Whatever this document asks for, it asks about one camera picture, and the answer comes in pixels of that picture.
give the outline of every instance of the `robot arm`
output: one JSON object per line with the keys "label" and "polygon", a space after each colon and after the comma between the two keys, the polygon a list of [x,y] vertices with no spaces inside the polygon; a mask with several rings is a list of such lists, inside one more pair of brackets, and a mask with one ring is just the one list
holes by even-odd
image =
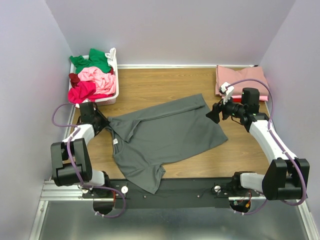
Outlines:
{"label": "robot arm", "polygon": [[212,111],[207,113],[207,117],[215,123],[220,122],[219,113],[222,112],[222,119],[229,116],[240,119],[240,124],[245,127],[259,143],[270,164],[265,175],[254,172],[236,172],[232,177],[233,188],[253,189],[263,193],[268,200],[289,200],[300,199],[302,197],[302,183],[297,170],[287,154],[294,159],[298,165],[303,180],[307,186],[309,175],[309,163],[306,159],[297,158],[280,137],[276,134],[272,124],[268,128],[269,118],[265,113],[259,112],[260,93],[255,88],[244,88],[242,91],[241,104],[234,103],[231,97],[234,88],[228,87],[225,82],[220,91],[225,95],[224,99],[215,103]]}
{"label": "robot arm", "polygon": [[103,171],[94,170],[91,166],[87,145],[108,124],[107,118],[94,106],[93,102],[80,104],[80,122],[69,137],[51,145],[52,176],[57,186],[79,184],[79,179],[70,162],[67,142],[70,140],[70,150],[75,157],[75,163],[86,184],[89,186],[109,187],[109,177]]}

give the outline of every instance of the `gray floor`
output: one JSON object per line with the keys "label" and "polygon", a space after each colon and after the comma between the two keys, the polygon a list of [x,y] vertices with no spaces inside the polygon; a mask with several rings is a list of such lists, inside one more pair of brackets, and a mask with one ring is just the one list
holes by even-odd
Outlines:
{"label": "gray floor", "polygon": [[[255,200],[259,205],[263,200]],[[225,208],[128,209],[105,219],[92,202],[51,201],[41,240],[306,240],[297,207],[268,202],[257,214],[241,216]]]}

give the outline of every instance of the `screw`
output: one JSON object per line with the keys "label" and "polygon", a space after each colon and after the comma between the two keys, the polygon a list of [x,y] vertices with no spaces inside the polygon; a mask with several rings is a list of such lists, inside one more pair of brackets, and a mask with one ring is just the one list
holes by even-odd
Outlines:
{"label": "screw", "polygon": [[221,187],[220,187],[219,185],[215,186],[215,187],[214,187],[214,191],[215,191],[216,193],[220,193],[220,192],[221,192]]}

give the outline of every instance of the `folded pink shirt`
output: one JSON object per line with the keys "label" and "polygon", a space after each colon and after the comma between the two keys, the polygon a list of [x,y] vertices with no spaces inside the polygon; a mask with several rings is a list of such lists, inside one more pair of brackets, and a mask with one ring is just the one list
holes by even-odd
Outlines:
{"label": "folded pink shirt", "polygon": [[116,92],[116,76],[111,73],[104,73],[98,67],[85,67],[78,73],[81,81],[95,83],[94,94],[114,94]]}
{"label": "folded pink shirt", "polygon": [[[267,80],[264,76],[264,72],[261,66],[247,67],[239,71],[233,69],[217,66],[216,68],[216,84],[215,94],[222,96],[219,92],[219,88],[225,82],[232,84],[243,79],[258,79],[268,85]],[[255,88],[260,92],[260,101],[268,101],[268,90],[260,83],[256,81],[245,81],[234,85],[233,98],[241,99],[243,88]]]}

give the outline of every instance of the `green shirt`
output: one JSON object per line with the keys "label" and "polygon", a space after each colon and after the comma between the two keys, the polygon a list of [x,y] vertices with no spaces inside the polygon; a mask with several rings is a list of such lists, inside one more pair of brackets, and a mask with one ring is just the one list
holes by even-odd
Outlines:
{"label": "green shirt", "polygon": [[76,74],[89,67],[97,67],[105,74],[111,70],[105,53],[94,48],[90,49],[89,59],[84,59],[83,56],[70,56],[70,60],[75,66]]}

